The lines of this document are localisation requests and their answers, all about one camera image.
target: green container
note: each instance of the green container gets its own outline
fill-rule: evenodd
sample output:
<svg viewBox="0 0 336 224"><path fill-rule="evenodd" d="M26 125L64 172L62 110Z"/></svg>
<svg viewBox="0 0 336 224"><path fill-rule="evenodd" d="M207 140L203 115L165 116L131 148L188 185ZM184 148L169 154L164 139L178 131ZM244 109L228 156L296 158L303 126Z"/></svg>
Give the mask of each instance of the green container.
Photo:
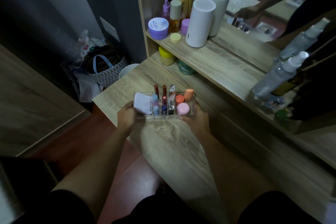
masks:
<svg viewBox="0 0 336 224"><path fill-rule="evenodd" d="M192 74L196 73L196 71L194 69L192 69L186 63L184 63L182 60L178 61L178 68L179 68L180 72L185 74L185 75L192 75Z"/></svg>

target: yellow jar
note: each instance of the yellow jar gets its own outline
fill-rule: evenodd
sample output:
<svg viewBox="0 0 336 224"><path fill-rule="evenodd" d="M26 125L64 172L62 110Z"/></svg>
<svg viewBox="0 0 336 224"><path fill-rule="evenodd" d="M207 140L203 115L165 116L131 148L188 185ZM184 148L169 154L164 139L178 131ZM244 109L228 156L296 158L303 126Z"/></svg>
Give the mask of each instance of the yellow jar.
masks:
<svg viewBox="0 0 336 224"><path fill-rule="evenodd" d="M165 48L159 46L160 62L162 65L170 66L175 63L175 56L168 52Z"/></svg>

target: blue bag handle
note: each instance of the blue bag handle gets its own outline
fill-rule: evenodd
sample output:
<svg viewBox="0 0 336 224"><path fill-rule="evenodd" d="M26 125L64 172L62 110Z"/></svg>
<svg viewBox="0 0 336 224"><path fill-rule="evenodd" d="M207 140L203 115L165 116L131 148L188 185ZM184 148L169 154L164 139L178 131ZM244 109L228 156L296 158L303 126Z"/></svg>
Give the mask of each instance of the blue bag handle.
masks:
<svg viewBox="0 0 336 224"><path fill-rule="evenodd" d="M93 58L93 70L94 72L97 74L97 68L96 68L96 57L101 57L105 62L106 64L110 67L110 68L113 68L113 65L111 64L111 62L103 55L96 55L94 58Z"/></svg>

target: wardrobe door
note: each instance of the wardrobe door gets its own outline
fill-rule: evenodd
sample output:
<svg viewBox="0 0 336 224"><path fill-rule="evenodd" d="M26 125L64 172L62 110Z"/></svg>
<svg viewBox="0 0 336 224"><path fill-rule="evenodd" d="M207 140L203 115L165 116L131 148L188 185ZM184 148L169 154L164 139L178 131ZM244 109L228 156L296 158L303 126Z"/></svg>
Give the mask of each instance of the wardrobe door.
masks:
<svg viewBox="0 0 336 224"><path fill-rule="evenodd" d="M0 155L15 156L84 108L0 45Z"/></svg>

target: wall outlet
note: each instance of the wall outlet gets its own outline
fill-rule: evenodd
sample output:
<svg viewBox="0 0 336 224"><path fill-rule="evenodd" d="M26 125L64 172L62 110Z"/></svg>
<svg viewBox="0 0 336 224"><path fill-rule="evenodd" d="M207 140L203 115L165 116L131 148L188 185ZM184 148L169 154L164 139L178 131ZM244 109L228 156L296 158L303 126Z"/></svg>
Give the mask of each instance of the wall outlet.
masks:
<svg viewBox="0 0 336 224"><path fill-rule="evenodd" d="M111 36L113 36L115 39L117 39L118 42L120 42L116 29L110 23L104 20L102 17L99 17L99 18L101 22L103 23L103 26L106 32L109 33Z"/></svg>

